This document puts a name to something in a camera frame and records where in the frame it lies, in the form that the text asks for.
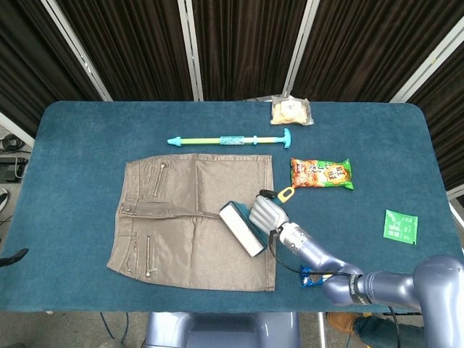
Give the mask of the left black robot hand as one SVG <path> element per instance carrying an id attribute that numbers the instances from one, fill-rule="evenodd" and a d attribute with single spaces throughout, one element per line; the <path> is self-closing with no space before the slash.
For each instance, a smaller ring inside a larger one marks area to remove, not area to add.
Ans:
<path id="1" fill-rule="evenodd" d="M 0 259 L 0 268 L 10 266 L 15 264 L 16 262 L 19 262 L 27 253 L 29 249 L 24 248 L 19 250 L 16 254 L 14 254 L 11 257 L 2 257 Z"/>

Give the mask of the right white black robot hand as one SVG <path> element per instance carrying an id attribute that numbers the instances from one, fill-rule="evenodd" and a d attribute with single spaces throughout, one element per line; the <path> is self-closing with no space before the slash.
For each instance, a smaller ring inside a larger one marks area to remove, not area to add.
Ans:
<path id="1" fill-rule="evenodd" d="M 262 189 L 250 209 L 250 221 L 267 234 L 289 222 L 285 210 L 274 202 L 276 197 L 276 192 Z"/>

